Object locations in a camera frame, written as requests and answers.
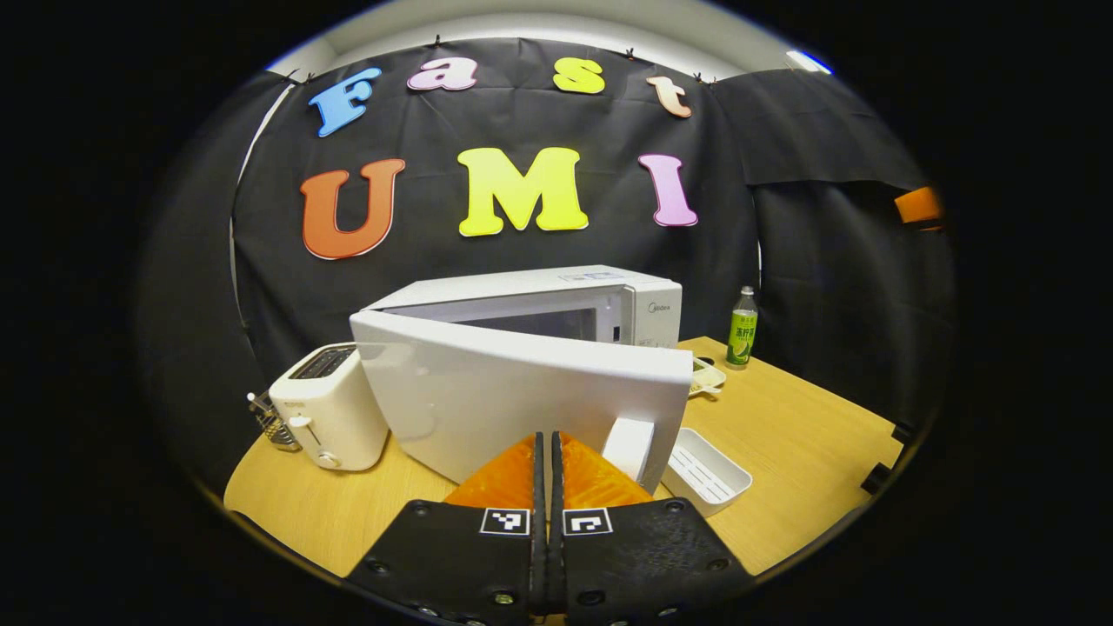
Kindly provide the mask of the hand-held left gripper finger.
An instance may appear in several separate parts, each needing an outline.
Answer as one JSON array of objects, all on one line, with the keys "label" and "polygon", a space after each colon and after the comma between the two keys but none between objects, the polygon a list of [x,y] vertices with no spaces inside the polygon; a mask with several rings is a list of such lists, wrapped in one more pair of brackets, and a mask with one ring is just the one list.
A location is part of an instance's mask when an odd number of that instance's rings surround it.
[{"label": "hand-held left gripper finger", "polygon": [[570,508],[560,432],[550,453],[550,610],[567,626],[683,626],[751,590],[695,503]]},{"label": "hand-held left gripper finger", "polygon": [[548,607],[544,447],[526,436],[444,502],[410,500],[346,581],[430,626],[531,626]]}]

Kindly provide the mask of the white microwave oven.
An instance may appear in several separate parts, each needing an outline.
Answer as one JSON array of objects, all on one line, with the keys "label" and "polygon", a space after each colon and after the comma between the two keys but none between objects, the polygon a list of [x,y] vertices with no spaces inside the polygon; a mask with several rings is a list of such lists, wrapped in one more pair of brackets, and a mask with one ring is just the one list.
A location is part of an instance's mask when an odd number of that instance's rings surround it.
[{"label": "white microwave oven", "polygon": [[401,448],[454,483],[562,431],[653,491],[693,374],[681,313],[679,282],[587,265],[414,282],[349,327]]}]

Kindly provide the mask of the black backdrop cloth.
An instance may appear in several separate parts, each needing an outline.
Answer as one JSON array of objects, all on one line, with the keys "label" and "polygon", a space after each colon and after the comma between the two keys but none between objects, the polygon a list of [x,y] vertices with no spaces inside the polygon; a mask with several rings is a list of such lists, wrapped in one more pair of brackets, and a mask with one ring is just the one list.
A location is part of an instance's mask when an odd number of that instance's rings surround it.
[{"label": "black backdrop cloth", "polygon": [[588,46],[450,41],[295,84],[263,72],[204,123],[156,202],[134,304],[164,436],[223,492],[259,430],[245,392],[410,283],[605,264],[679,282],[679,336],[726,341],[885,419],[935,415],[955,336],[929,180],[835,77],[697,84]]}]

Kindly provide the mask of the white rectangular tray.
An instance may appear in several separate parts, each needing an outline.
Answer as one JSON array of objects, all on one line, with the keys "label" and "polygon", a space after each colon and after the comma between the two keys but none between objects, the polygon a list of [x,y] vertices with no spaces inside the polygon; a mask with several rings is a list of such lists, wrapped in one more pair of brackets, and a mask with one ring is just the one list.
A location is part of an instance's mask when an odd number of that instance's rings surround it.
[{"label": "white rectangular tray", "polygon": [[754,476],[691,428],[681,428],[664,467],[663,486],[701,516],[727,509],[754,483]]}]

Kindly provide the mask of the divided plate of grains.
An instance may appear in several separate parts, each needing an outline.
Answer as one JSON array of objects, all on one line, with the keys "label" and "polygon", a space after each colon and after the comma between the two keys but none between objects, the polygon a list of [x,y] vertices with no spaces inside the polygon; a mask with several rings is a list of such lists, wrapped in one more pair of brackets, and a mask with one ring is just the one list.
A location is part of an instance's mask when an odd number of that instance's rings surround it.
[{"label": "divided plate of grains", "polygon": [[726,382],[727,376],[723,371],[706,359],[693,356],[689,397],[720,395]]}]

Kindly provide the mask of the white toaster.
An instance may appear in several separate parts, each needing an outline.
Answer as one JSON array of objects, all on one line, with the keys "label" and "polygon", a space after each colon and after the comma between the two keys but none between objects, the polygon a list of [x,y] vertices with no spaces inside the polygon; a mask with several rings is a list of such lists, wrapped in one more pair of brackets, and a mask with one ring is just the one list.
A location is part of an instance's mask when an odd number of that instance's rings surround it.
[{"label": "white toaster", "polygon": [[314,350],[270,384],[268,397],[311,463],[337,472],[365,471],[378,463],[390,426],[356,344]]}]

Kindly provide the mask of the green label drink bottle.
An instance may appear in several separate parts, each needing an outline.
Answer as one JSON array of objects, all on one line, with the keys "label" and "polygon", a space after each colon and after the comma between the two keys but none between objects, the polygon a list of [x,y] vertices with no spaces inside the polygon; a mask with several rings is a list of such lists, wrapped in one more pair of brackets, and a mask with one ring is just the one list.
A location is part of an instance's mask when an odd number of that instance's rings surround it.
[{"label": "green label drink bottle", "polygon": [[756,324],[759,313],[756,309],[756,293],[750,285],[740,288],[730,317],[729,338],[727,342],[726,364],[732,369],[747,368],[750,361],[756,338]]}]

